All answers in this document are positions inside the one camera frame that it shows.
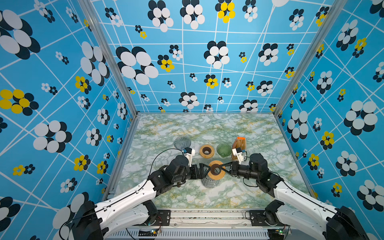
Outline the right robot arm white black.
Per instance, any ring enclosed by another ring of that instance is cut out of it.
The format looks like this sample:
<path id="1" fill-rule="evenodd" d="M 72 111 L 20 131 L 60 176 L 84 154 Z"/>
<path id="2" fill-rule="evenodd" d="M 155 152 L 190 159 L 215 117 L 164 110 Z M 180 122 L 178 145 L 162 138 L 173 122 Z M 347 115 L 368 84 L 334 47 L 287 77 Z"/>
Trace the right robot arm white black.
<path id="1" fill-rule="evenodd" d="M 336 208 L 294 188 L 268 168 L 261 154 L 252 154 L 248 165 L 238 161 L 214 164 L 212 173 L 254 179 L 257 187 L 274 198 L 266 208 L 269 225 L 282 223 L 317 240 L 367 240 L 369 237 L 355 213 L 342 206 Z"/>

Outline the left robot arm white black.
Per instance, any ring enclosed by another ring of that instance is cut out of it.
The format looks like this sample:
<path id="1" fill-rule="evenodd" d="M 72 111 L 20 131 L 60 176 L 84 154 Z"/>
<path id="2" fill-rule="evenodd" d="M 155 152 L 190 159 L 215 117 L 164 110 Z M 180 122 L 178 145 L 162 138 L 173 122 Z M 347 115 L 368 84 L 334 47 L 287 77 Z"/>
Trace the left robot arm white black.
<path id="1" fill-rule="evenodd" d="M 169 165 L 151 173 L 136 187 L 112 199 L 84 203 L 71 222 L 69 240 L 104 240 L 124 228 L 155 221 L 158 210 L 153 199 L 188 180 L 206 177 L 211 167 L 191 165 L 187 157 L 176 156 Z"/>

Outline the ribbed glass carafe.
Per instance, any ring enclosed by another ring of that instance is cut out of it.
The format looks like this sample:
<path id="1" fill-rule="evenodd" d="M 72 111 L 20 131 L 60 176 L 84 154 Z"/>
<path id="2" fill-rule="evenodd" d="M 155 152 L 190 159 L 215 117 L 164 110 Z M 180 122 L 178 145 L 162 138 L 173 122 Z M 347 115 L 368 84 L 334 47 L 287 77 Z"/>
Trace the ribbed glass carafe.
<path id="1" fill-rule="evenodd" d="M 209 181 L 209 182 L 202 182 L 203 186 L 208 188 L 208 189 L 213 189 L 213 188 L 216 188 L 220 183 L 220 180 L 214 180 L 212 179 L 212 181 Z"/>

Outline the green glass dripper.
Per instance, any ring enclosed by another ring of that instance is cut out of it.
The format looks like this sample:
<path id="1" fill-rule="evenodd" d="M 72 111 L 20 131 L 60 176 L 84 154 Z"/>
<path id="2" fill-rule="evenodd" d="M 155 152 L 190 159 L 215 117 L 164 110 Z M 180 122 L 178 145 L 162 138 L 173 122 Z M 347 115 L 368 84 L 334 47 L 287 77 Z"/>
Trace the green glass dripper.
<path id="1" fill-rule="evenodd" d="M 217 146 L 217 153 L 221 158 L 226 158 L 232 155 L 232 146 L 229 144 L 219 144 Z"/>

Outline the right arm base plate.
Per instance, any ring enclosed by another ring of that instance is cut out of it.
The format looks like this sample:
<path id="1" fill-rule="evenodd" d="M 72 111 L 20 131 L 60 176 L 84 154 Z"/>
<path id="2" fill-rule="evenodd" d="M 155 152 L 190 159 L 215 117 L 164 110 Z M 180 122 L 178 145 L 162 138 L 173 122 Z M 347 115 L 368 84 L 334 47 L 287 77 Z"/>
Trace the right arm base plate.
<path id="1" fill-rule="evenodd" d="M 249 210 L 245 212 L 245 218 L 251 222 L 252 227 L 277 227 L 282 228 L 284 224 L 277 221 L 275 224 L 267 223 L 264 210 Z"/>

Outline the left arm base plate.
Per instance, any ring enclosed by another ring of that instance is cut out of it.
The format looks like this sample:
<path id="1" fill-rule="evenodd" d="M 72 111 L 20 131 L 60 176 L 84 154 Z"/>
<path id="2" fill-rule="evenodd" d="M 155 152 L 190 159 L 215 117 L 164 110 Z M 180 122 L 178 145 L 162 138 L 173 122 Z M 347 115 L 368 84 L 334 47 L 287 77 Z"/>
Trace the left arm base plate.
<path id="1" fill-rule="evenodd" d="M 146 222 L 147 226 L 169 226 L 171 220 L 171 210 L 158 210 L 156 214 L 151 214 Z"/>

